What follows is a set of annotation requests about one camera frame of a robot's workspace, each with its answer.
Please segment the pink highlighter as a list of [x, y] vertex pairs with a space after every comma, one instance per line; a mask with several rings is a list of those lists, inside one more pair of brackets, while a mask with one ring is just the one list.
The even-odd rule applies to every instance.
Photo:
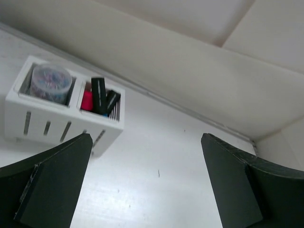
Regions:
[[81, 102], [81, 110], [93, 110], [93, 95], [91, 91], [84, 91], [83, 99]]

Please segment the blue highlighter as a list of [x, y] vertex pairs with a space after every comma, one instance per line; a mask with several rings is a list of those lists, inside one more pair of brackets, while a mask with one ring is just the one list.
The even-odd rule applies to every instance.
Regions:
[[116, 104], [120, 101], [121, 94], [110, 90], [106, 96], [106, 114], [109, 117], [111, 112], [114, 110]]

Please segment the clear jar of pins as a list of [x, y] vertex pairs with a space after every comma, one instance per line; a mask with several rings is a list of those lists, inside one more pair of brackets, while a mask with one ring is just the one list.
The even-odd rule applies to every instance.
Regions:
[[40, 64], [33, 68], [29, 94], [36, 98], [64, 105], [72, 83], [72, 76], [63, 67]]

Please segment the orange highlighter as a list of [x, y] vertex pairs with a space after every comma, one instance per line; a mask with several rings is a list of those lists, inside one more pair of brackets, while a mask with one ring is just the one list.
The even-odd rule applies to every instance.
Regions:
[[103, 77], [91, 78], [93, 111], [99, 115], [106, 115], [106, 89]]

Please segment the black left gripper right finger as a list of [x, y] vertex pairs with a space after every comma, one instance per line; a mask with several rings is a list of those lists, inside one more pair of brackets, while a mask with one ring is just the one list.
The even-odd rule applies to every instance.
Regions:
[[204, 133], [201, 146], [224, 228], [302, 228], [304, 173]]

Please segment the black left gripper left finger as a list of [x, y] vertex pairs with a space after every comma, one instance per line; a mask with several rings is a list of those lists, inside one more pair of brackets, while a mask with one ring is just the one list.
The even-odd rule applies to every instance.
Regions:
[[79, 199], [93, 140], [82, 133], [0, 169], [2, 228], [68, 228]]

